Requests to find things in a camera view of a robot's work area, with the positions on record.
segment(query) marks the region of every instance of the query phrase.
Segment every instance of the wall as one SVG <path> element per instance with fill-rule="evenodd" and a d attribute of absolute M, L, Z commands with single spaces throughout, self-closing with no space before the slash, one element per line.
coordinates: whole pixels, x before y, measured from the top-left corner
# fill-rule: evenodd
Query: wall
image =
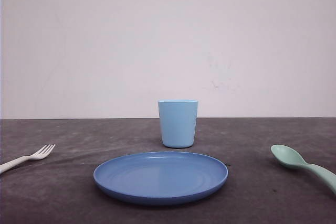
<path fill-rule="evenodd" d="M 1 0 L 3 119 L 336 116 L 336 0 Z"/>

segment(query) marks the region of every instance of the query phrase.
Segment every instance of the spoon handle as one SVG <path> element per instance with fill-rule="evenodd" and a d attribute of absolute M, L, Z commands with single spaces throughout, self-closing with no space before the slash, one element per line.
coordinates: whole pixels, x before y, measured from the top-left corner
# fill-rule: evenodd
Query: spoon handle
<path fill-rule="evenodd" d="M 331 171 L 314 164 L 307 164 L 306 169 L 315 173 L 319 178 L 321 178 L 327 186 L 336 194 L 336 174 Z"/>

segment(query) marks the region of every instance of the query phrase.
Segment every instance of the plate rim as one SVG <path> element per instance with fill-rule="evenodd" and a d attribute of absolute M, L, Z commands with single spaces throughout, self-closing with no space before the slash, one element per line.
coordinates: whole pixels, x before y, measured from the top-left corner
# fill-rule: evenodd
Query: plate rim
<path fill-rule="evenodd" d="M 183 153 L 183 154 L 191 154 L 191 155 L 195 155 L 195 156 L 204 156 L 206 158 L 210 158 L 210 159 L 213 159 L 216 162 L 219 162 L 223 166 L 224 170 L 226 171 L 226 174 L 225 174 L 224 178 L 222 178 L 220 180 L 219 183 L 217 183 L 215 186 L 213 186 L 213 187 L 211 187 L 211 188 L 209 188 L 207 190 L 199 191 L 199 192 L 196 192 L 194 194 L 185 194 L 185 195 L 178 195 L 178 196 L 172 196 L 172 197 L 158 197 L 158 196 L 145 196 L 145 195 L 126 194 L 126 193 L 123 193 L 123 192 L 120 192 L 120 191 L 116 191 L 116 190 L 112 190 L 110 188 L 107 188 L 106 186 L 103 186 L 102 184 L 100 184 L 97 181 L 97 176 L 96 176 L 97 170 L 99 169 L 100 166 L 104 165 L 105 163 L 110 162 L 110 161 L 115 160 L 115 159 L 120 159 L 120 158 L 123 158 L 123 157 L 127 157 L 127 156 L 143 155 L 143 154 L 151 154 L 151 153 Z M 95 180 L 94 182 L 99 187 L 102 187 L 105 190 L 108 190 L 108 191 L 111 191 L 113 193 L 120 194 L 120 195 L 125 195 L 125 196 L 129 196 L 129 197 L 136 197 L 136 198 L 147 198 L 147 199 L 174 199 L 174 198 L 183 198 L 183 197 L 189 197 L 189 196 L 193 196 L 193 195 L 197 195 L 197 194 L 202 194 L 202 193 L 207 192 L 209 190 L 212 190 L 212 189 L 214 189 L 214 188 L 216 188 L 218 186 L 221 186 L 226 181 L 226 179 L 228 177 L 228 174 L 229 174 L 229 171 L 227 169 L 227 166 L 222 161 L 216 159 L 215 157 L 212 157 L 212 156 L 209 156 L 209 155 L 205 155 L 205 154 L 201 154 L 201 153 L 194 153 L 194 152 L 159 151 L 159 152 L 139 152 L 139 153 L 127 154 L 127 155 L 123 155 L 123 156 L 119 156 L 119 157 L 115 157 L 115 158 L 109 159 L 109 160 L 101 163 L 100 165 L 98 165 L 96 167 L 96 169 L 94 169 L 94 171 L 93 171 L 93 179 Z"/>

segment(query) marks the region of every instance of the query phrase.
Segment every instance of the tableware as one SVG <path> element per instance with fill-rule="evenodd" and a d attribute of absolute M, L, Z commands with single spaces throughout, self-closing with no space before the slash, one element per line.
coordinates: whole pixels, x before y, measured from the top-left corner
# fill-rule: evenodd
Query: tableware
<path fill-rule="evenodd" d="M 198 102 L 195 100 L 160 100 L 158 104 L 163 144 L 170 148 L 192 146 Z"/>
<path fill-rule="evenodd" d="M 290 169 L 304 168 L 315 173 L 336 194 L 336 175 L 331 171 L 314 164 L 308 164 L 294 149 L 285 145 L 273 145 L 271 151 L 283 166 Z"/>
<path fill-rule="evenodd" d="M 190 152 L 126 155 L 99 165 L 98 187 L 116 199 L 141 205 L 176 205 L 204 198 L 228 176 L 219 160 Z"/>
<path fill-rule="evenodd" d="M 55 144 L 45 145 L 31 156 L 22 156 L 15 160 L 0 165 L 0 174 L 27 160 L 40 160 L 46 158 L 51 153 L 51 151 L 54 149 L 55 146 L 56 146 Z"/>

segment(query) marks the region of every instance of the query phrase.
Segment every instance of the cup rim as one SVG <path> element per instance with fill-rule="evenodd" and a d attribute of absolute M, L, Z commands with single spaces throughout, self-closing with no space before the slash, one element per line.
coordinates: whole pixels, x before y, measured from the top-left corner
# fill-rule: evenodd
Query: cup rim
<path fill-rule="evenodd" d="M 165 99 L 165 100 L 159 100 L 158 102 L 198 102 L 198 101 L 189 99 Z"/>

